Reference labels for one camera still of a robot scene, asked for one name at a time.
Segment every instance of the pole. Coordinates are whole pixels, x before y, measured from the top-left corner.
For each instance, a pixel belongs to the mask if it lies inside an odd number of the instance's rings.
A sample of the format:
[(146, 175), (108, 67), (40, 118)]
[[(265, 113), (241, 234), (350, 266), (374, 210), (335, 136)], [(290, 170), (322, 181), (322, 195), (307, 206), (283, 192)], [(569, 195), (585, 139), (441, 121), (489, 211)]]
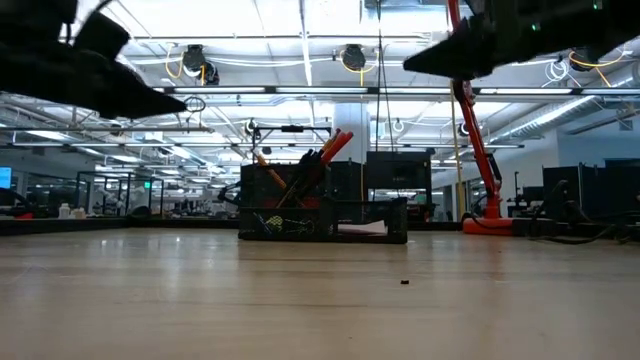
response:
[(465, 201), (462, 198), (462, 169), (460, 168), (460, 151), (458, 147), (458, 129), (456, 129), (456, 102), (453, 96), (453, 81), (449, 82), (451, 89), (451, 127), (453, 129), (453, 146), (456, 155), (456, 171), (458, 173), (458, 181), (456, 182), (456, 198), (458, 199), (458, 219), (462, 219), (465, 211)]
[(131, 174), (127, 174), (127, 203), (124, 204), (124, 215), (129, 213), (129, 198), (131, 197)]

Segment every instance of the ductwork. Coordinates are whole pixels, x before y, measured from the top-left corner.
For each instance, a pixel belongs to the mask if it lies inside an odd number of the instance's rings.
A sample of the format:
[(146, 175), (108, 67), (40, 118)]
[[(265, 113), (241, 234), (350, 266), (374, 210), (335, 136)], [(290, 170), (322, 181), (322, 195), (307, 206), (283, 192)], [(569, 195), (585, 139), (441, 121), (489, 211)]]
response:
[[(640, 63), (634, 63), (608, 77), (612, 87), (636, 87), (640, 85)], [(602, 97), (586, 96), (561, 104), (550, 104), (518, 119), (492, 135), (490, 143), (523, 140), (588, 116), (606, 108)]]

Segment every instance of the red handle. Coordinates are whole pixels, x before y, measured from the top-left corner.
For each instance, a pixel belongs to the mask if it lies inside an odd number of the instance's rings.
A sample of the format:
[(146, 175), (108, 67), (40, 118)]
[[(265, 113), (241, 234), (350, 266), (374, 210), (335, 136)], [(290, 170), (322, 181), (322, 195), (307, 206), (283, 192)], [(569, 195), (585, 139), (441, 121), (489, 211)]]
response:
[(322, 163), (328, 164), (336, 154), (353, 138), (353, 132), (340, 133), (331, 148), (322, 155)]

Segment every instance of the bottle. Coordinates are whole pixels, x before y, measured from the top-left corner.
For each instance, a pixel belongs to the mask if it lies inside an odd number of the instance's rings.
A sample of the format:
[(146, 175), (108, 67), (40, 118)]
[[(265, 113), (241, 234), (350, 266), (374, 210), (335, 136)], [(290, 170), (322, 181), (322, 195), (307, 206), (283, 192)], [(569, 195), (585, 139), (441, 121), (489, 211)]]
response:
[(68, 219), (71, 214), (71, 208), (69, 208), (69, 204), (63, 203), (58, 209), (58, 219)]

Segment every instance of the ceiling pipe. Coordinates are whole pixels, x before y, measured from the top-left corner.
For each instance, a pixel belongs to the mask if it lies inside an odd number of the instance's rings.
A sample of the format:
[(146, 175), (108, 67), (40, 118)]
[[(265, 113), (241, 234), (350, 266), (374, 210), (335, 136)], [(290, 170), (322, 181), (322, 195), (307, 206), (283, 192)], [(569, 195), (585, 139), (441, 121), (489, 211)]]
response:
[(215, 132), (213, 129), (205, 127), (143, 127), (143, 128), (103, 128), (103, 127), (0, 127), (0, 132), (26, 132), (26, 131), (51, 131), (51, 132)]
[[(612, 87), (626, 88), (640, 85), (638, 64), (636, 62), (609, 75), (608, 80)], [(593, 95), (561, 104), (543, 106), (497, 131), (493, 134), (490, 143), (539, 136), (558, 126), (606, 109), (606, 106), (603, 97)]]

